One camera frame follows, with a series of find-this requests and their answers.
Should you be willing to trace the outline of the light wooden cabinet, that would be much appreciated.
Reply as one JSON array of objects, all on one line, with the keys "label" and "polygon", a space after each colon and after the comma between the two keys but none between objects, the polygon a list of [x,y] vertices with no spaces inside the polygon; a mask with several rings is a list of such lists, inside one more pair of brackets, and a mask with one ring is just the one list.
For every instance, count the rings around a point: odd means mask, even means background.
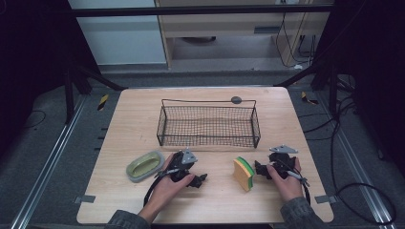
[{"label": "light wooden cabinet", "polygon": [[[332,0],[154,0],[158,7],[321,5]],[[161,15],[164,47],[180,37],[222,35],[272,35],[282,63],[290,65],[298,57],[299,38],[323,33],[326,12],[235,13]]]}]

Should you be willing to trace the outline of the black horizontal bar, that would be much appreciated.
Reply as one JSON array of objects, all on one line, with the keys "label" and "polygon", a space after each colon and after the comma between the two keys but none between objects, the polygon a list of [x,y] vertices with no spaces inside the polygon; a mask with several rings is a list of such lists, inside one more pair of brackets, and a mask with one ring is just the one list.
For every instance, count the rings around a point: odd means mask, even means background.
[{"label": "black horizontal bar", "polygon": [[83,9],[70,10],[75,17],[104,16],[149,16],[149,15],[199,15],[235,13],[284,13],[284,12],[327,12],[334,4],[321,5],[257,5],[257,6],[196,6],[196,7],[159,7],[125,9]]}]

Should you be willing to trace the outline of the green and yellow sponge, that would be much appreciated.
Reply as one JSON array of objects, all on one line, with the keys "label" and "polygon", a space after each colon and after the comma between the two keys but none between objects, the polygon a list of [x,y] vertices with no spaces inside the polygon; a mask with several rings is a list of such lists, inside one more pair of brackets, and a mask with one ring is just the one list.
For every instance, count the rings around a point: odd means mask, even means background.
[{"label": "green and yellow sponge", "polygon": [[234,173],[233,176],[242,186],[242,188],[248,192],[253,187],[254,171],[249,163],[241,156],[236,157],[233,160]]}]

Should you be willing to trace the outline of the yellow black tape strip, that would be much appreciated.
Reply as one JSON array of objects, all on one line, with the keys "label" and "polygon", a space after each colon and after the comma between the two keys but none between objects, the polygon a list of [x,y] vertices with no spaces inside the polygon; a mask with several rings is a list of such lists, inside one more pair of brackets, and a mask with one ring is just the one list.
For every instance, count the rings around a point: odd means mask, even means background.
[{"label": "yellow black tape strip", "polygon": [[100,98],[100,101],[99,101],[98,106],[97,106],[97,110],[98,110],[98,111],[102,111],[102,110],[103,110],[103,108],[104,108],[104,106],[105,106],[105,104],[106,104],[108,98],[109,98],[109,95],[108,95],[108,94],[104,94],[104,95]]},{"label": "yellow black tape strip", "polygon": [[314,92],[301,92],[301,99],[311,105],[318,105],[318,99]]}]

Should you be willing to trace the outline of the person's right hand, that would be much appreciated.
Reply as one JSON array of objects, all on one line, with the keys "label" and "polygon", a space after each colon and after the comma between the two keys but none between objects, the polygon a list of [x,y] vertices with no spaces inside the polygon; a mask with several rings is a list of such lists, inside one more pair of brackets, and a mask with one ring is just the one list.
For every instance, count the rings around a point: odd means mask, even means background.
[{"label": "person's right hand", "polygon": [[302,198],[304,196],[301,181],[299,179],[292,176],[281,178],[275,168],[270,164],[268,164],[266,168],[284,202],[288,202],[294,198]]}]

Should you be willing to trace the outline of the person's left hand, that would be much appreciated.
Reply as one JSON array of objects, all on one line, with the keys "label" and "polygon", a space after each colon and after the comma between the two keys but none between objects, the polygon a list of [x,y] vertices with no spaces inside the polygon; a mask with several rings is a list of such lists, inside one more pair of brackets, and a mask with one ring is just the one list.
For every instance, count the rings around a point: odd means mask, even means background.
[{"label": "person's left hand", "polygon": [[173,181],[170,176],[163,177],[153,189],[146,206],[155,210],[163,209],[194,177],[194,174],[189,174],[180,181]]}]

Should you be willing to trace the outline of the white cabinet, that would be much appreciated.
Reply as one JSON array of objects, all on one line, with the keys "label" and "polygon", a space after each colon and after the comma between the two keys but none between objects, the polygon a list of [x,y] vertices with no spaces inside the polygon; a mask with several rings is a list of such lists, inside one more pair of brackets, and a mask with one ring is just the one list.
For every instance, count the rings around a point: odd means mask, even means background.
[{"label": "white cabinet", "polygon": [[[68,0],[73,10],[149,8],[154,0]],[[78,17],[99,66],[165,64],[158,18],[152,16]]]}]

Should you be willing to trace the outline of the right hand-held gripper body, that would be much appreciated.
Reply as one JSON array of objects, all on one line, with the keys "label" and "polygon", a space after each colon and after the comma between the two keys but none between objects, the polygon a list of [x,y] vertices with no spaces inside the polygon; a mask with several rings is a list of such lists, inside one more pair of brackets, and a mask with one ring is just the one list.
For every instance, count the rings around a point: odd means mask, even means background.
[{"label": "right hand-held gripper body", "polygon": [[289,175],[297,176],[295,170],[295,156],[289,156],[290,154],[297,154],[297,150],[287,145],[272,147],[269,150],[271,151],[269,161],[281,178],[287,178]]}]

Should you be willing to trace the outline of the black wire mesh basket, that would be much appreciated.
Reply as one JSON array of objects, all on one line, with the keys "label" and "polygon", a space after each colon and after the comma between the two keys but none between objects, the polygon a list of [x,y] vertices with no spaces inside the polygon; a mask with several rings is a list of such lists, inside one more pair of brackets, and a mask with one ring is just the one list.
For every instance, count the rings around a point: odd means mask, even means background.
[{"label": "black wire mesh basket", "polygon": [[256,101],[163,99],[157,138],[160,146],[256,148],[261,139]]}]

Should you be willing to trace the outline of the black curtain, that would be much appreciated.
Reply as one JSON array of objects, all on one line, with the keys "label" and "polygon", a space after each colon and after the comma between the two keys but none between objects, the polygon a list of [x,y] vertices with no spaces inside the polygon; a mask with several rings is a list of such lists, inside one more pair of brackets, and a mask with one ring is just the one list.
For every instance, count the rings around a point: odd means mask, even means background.
[{"label": "black curtain", "polygon": [[405,0],[332,1],[318,51],[354,77],[366,126],[405,177]]},{"label": "black curtain", "polygon": [[64,84],[70,56],[95,73],[97,63],[68,0],[0,0],[0,159],[22,132],[41,94]]}]

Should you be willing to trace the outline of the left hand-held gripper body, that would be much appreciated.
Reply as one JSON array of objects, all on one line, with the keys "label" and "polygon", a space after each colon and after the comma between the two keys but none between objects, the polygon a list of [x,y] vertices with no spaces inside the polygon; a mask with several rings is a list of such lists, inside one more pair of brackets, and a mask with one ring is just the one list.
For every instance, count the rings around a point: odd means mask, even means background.
[{"label": "left hand-held gripper body", "polygon": [[174,182],[182,180],[189,174],[188,170],[197,161],[196,156],[188,148],[173,154],[172,160],[168,166],[171,179]]}]

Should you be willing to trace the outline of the aluminium floor rail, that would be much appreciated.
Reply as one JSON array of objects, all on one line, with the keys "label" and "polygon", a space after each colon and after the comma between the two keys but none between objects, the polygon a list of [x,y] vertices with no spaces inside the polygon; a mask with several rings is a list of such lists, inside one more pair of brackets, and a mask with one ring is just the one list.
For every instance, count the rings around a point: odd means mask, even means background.
[{"label": "aluminium floor rail", "polygon": [[20,208],[18,214],[15,216],[11,223],[11,229],[26,229],[28,226],[32,214],[36,209],[36,206],[41,199],[48,183],[53,175],[53,171],[58,163],[58,160],[62,156],[64,149],[75,129],[76,123],[79,120],[83,107],[86,103],[88,96],[80,95],[78,101],[74,106],[74,114],[71,120],[63,126],[61,133],[55,142],[50,155],[48,156],[44,166],[41,169],[31,191],[29,192],[24,204]]},{"label": "aluminium floor rail", "polygon": [[[340,122],[338,120],[339,113],[332,114],[329,111],[329,105],[327,104],[327,97],[322,93],[316,93],[319,104],[322,106],[326,115],[332,119],[332,135],[330,139],[330,168],[331,177],[336,196],[339,198],[339,194],[344,190],[351,187],[358,187],[360,192],[368,204],[368,207],[373,215],[371,223],[374,223],[379,229],[397,229],[394,224],[396,208],[391,203],[389,198],[384,198],[384,193],[379,191],[373,186],[370,177],[367,175],[363,166],[359,162],[358,157],[354,154],[351,144],[349,143],[344,131],[340,129]],[[355,179],[355,183],[350,183],[342,187],[336,185],[336,178],[334,174],[334,144],[337,143],[340,150],[345,157],[350,171]]]}]

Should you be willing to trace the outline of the black metal stand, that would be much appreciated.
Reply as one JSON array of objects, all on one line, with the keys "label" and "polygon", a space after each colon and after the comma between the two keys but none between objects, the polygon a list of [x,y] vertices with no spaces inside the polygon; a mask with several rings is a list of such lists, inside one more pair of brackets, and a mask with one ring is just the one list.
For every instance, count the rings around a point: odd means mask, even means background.
[{"label": "black metal stand", "polygon": [[329,85],[329,111],[335,115],[337,113],[337,67],[331,60],[317,60],[308,68],[300,71],[293,77],[275,84],[275,87],[287,88],[294,82],[313,74],[310,86],[315,90],[322,90]]},{"label": "black metal stand", "polygon": [[65,69],[63,76],[66,100],[66,124],[70,123],[75,115],[74,87],[76,87],[81,94],[89,94],[93,89],[87,80],[88,77],[115,91],[126,90],[126,87],[119,86],[102,76],[100,73],[96,73],[95,71],[80,65],[69,65]]}]

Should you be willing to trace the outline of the grey table bracket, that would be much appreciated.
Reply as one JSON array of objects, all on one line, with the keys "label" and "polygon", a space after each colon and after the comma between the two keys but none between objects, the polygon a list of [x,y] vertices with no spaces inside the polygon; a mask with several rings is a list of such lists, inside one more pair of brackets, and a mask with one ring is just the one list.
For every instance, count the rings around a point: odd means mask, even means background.
[{"label": "grey table bracket", "polygon": [[74,199],[75,204],[80,204],[82,202],[87,202],[87,203],[93,203],[95,201],[96,197],[95,196],[76,196]]},{"label": "grey table bracket", "polygon": [[315,197],[315,201],[317,204],[321,204],[321,203],[336,203],[338,201],[338,198],[336,196],[327,196],[327,195],[323,195],[323,196],[317,196]]}]

